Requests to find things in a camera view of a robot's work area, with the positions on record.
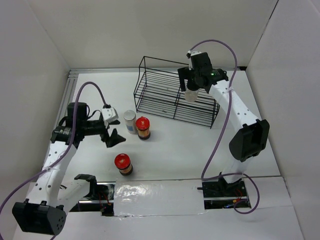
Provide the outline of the red-lid sauce jar front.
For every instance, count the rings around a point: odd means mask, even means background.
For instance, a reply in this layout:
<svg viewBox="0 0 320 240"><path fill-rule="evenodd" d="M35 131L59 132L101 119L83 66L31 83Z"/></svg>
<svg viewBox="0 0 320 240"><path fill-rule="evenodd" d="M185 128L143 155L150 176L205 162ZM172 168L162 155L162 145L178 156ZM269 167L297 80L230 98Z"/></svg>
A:
<svg viewBox="0 0 320 240"><path fill-rule="evenodd" d="M133 172L131 159L125 153L118 154L114 159L114 164L123 176L128 176Z"/></svg>

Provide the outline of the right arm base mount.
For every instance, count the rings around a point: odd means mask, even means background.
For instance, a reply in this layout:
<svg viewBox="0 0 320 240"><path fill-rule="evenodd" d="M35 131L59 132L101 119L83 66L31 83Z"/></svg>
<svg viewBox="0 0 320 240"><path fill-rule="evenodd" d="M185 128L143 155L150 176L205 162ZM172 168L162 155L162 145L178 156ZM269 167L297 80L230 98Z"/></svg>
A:
<svg viewBox="0 0 320 240"><path fill-rule="evenodd" d="M214 181L203 181L198 191L203 194L205 210L251 208L245 182L238 180L228 184L223 178Z"/></svg>

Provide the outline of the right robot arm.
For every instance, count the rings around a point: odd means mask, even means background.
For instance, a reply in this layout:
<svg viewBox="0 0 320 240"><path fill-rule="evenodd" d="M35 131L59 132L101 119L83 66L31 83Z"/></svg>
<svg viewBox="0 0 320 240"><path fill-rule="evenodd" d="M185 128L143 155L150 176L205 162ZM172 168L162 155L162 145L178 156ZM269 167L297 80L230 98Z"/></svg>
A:
<svg viewBox="0 0 320 240"><path fill-rule="evenodd" d="M270 124L259 119L233 90L226 71L214 69L206 52L188 51L189 65L177 70L180 90L187 102L195 102L200 90L213 97L226 114L226 121L234 129L228 144L229 163L222 171L224 180L218 184L223 196L230 196L252 158L266 148Z"/></svg>

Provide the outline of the black-lid white spice jar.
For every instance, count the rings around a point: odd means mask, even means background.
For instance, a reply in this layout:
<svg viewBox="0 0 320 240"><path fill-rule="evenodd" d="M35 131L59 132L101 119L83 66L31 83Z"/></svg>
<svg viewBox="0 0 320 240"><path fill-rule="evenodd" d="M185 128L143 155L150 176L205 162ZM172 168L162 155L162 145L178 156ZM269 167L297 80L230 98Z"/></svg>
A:
<svg viewBox="0 0 320 240"><path fill-rule="evenodd" d="M197 100L198 94L199 94L199 89L193 90L193 89L189 89L188 87L186 87L184 98L187 102L192 103Z"/></svg>

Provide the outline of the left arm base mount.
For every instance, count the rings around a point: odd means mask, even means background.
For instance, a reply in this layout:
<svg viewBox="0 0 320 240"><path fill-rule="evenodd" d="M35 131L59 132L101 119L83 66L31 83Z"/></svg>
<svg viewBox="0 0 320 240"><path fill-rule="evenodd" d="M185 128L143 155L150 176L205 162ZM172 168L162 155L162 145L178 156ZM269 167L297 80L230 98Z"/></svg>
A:
<svg viewBox="0 0 320 240"><path fill-rule="evenodd" d="M115 181L98 181L93 193L81 198L70 212L94 212L104 217L113 217L115 186Z"/></svg>

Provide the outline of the red-lid sauce jar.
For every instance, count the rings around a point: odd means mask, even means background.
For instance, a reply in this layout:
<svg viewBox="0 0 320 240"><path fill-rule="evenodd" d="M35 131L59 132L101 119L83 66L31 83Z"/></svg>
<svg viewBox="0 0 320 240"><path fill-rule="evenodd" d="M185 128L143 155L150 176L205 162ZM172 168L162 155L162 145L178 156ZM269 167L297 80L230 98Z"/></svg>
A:
<svg viewBox="0 0 320 240"><path fill-rule="evenodd" d="M150 121L148 118L141 116L135 122L138 137L141 140L147 140L151 136Z"/></svg>
<svg viewBox="0 0 320 240"><path fill-rule="evenodd" d="M114 164L123 176L128 176L133 172L131 159L125 153L118 154L114 159Z"/></svg>

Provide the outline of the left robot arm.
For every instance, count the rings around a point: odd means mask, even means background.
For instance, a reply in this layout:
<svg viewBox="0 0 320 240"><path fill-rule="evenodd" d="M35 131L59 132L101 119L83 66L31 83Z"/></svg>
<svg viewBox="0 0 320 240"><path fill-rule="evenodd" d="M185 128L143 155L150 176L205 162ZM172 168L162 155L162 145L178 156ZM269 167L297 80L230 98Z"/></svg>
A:
<svg viewBox="0 0 320 240"><path fill-rule="evenodd" d="M97 197L99 187L94 175L80 173L70 183L63 183L63 179L86 136L100 136L108 148L125 141L116 129L108 132L111 125L120 124L118 118L115 108L108 104L99 111L97 120L89 119L84 102L71 102L67 106L67 115L52 132L42 173L26 199L13 205L12 214L23 232L57 236L64 228L67 214L79 200Z"/></svg>

